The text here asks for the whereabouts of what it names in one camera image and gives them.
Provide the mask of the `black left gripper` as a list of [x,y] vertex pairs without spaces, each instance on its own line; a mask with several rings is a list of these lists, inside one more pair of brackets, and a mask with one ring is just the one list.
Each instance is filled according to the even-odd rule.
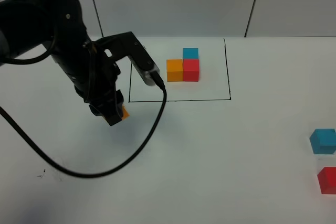
[[122,120],[124,97],[115,85],[120,69],[95,41],[58,42],[51,56],[93,115],[102,117],[110,126]]

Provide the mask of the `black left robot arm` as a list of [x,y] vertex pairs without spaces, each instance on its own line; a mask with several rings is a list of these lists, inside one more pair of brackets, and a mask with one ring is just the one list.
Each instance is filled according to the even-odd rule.
[[92,41],[78,0],[5,0],[1,2],[1,64],[29,65],[52,57],[72,81],[91,112],[109,125],[122,120],[120,73]]

